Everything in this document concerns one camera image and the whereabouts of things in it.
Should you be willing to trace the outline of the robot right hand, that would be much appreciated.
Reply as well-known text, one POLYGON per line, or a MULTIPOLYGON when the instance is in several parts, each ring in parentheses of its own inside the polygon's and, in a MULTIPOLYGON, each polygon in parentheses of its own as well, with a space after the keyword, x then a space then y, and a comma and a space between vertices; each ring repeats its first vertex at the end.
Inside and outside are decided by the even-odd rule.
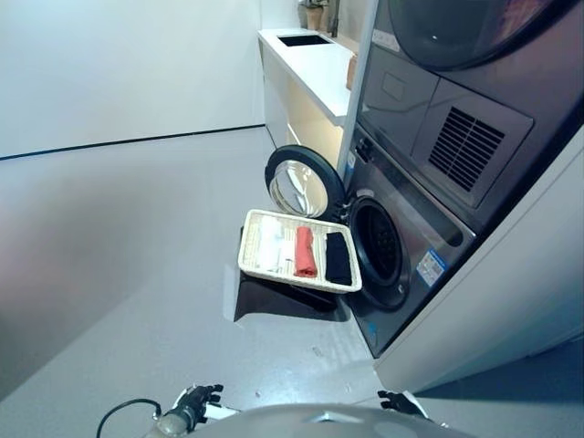
POLYGON ((384 410, 396 411, 404 414, 415 415, 428 419, 429 416, 417 401, 417 399, 408 391, 378 391, 381 408, 384 410))

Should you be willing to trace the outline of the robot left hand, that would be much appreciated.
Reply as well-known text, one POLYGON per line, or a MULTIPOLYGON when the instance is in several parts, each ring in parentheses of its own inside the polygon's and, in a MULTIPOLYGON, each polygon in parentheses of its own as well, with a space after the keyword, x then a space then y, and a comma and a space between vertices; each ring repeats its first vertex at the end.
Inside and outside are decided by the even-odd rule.
POLYGON ((186 415, 192 422, 200 422, 204 417, 206 405, 219 402, 224 386, 221 384, 208 386, 192 386, 183 391, 172 409, 186 415))

